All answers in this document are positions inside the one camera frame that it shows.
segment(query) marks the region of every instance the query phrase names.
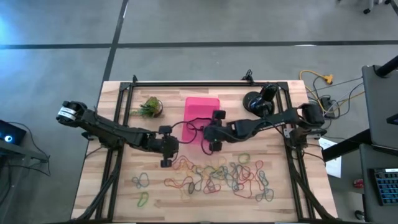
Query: keyboard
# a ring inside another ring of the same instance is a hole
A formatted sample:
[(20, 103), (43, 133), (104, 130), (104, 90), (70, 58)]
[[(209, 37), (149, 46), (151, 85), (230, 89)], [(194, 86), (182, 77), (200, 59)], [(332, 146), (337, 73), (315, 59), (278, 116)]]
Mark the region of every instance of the keyboard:
[(398, 205), (398, 168), (371, 169), (379, 204)]

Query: wooden table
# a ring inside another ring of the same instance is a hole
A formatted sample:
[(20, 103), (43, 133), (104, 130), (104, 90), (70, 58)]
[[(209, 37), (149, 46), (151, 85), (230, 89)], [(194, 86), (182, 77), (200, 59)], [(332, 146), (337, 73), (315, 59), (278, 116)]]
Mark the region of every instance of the wooden table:
[[(98, 114), (113, 120), (116, 99), (120, 82), (104, 82), (98, 104)], [(288, 81), (290, 97), (294, 107), (307, 103), (307, 94), (303, 81)], [(173, 125), (183, 120), (185, 99), (188, 96), (219, 98), (221, 109), (226, 111), (225, 122), (236, 119), (257, 119), (242, 106), (242, 98), (249, 91), (259, 91), (259, 87), (135, 87), (131, 109), (136, 110), (150, 96), (156, 96), (163, 102), (164, 111), (159, 118), (143, 119), (130, 116), (129, 126), (142, 127), (157, 131), (160, 125)], [(126, 102), (124, 97), (120, 123), (123, 121), (123, 111)], [(173, 135), (181, 138), (182, 126), (173, 129)], [(88, 151), (100, 146), (92, 141)], [(318, 147), (310, 146), (307, 152), (322, 156)], [(238, 155), (250, 153), (251, 161), (247, 166), (255, 170), (254, 163), (264, 162), (262, 170), (266, 173), (269, 188), (274, 191), (271, 202), (254, 199), (260, 193), (256, 182), (253, 182), (253, 195), (250, 199), (235, 196), (233, 191), (223, 185), (221, 191), (213, 194), (194, 192), (189, 195), (187, 187), (184, 192), (173, 187), (166, 187), (164, 180), (174, 178), (178, 183), (187, 176), (185, 170), (160, 168), (161, 155), (124, 148), (121, 175), (119, 178), (118, 196), (113, 220), (114, 222), (294, 222), (297, 215), (294, 207), (289, 170), (282, 136), (269, 129), (257, 134), (245, 142), (234, 144), (224, 143), (223, 150), (212, 156), (202, 153), (200, 146), (180, 145), (178, 156), (187, 156), (196, 165), (219, 166), (225, 158), (228, 162), (238, 162)], [(81, 173), (72, 218), (78, 217), (98, 193), (103, 175), (106, 149), (90, 155), (85, 160)], [(326, 174), (323, 161), (306, 155), (304, 157), (310, 189), (326, 210), (337, 217), (335, 203)], [(137, 189), (132, 178), (146, 172), (150, 184), (144, 189)], [(242, 195), (249, 195), (246, 187)], [(148, 202), (143, 207), (137, 207), (142, 192), (149, 193)], [(300, 190), (300, 198), (305, 216), (308, 217), (305, 197)], [(108, 201), (104, 203), (104, 214), (108, 210)]]

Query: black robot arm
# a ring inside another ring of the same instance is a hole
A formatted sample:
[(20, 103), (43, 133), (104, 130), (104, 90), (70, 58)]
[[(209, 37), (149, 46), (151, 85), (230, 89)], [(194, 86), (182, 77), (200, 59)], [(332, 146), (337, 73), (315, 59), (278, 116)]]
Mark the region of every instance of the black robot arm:
[[(163, 154), (161, 167), (170, 167), (174, 154), (178, 152), (178, 140), (171, 136), (171, 126), (160, 126), (158, 131), (142, 128), (130, 128), (120, 125), (87, 109), (84, 103), (64, 101), (58, 112), (57, 121), (69, 127), (80, 127), (91, 135), (97, 136), (107, 148), (122, 146), (124, 143), (144, 152)], [(163, 134), (157, 139), (156, 134)]]
[(323, 135), (326, 131), (320, 128), (324, 123), (321, 111), (317, 105), (303, 104), (298, 108), (290, 108), (282, 113), (265, 116), (260, 119), (240, 119), (226, 123), (225, 111), (214, 111), (211, 123), (203, 129), (204, 138), (210, 142), (210, 151), (220, 151), (222, 142), (241, 142), (255, 136), (259, 131), (276, 128), (284, 124), (295, 124), (297, 129), (290, 132), (293, 145), (306, 144), (308, 134)]

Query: power strip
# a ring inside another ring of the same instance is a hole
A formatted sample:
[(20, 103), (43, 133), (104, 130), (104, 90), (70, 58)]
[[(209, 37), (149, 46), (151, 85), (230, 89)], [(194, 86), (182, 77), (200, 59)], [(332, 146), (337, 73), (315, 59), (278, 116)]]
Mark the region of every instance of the power strip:
[[(323, 109), (325, 109), (326, 111), (328, 111), (333, 105), (333, 102), (330, 100), (330, 97), (324, 96), (319, 100), (321, 102), (321, 105), (323, 106)], [(336, 115), (334, 111), (335, 111), (335, 106), (332, 107), (332, 109), (330, 109), (330, 112), (327, 112), (327, 114), (325, 114), (325, 118), (335, 119)]]

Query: pink tray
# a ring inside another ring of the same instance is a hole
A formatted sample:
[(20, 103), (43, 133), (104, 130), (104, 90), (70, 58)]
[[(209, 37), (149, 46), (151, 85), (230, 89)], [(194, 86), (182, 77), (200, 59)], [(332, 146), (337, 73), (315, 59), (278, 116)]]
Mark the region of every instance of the pink tray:
[[(214, 110), (220, 109), (220, 100), (217, 98), (201, 98), (201, 97), (187, 97), (185, 100), (185, 112), (184, 121), (191, 121), (195, 118), (211, 118)], [(196, 128), (200, 128), (209, 124), (210, 121), (197, 119), (192, 124)], [(182, 141), (190, 141), (195, 136), (195, 131), (187, 128), (187, 124), (183, 125), (182, 128)], [(203, 133), (198, 131), (198, 135), (192, 142), (194, 144), (200, 144), (203, 139)]]

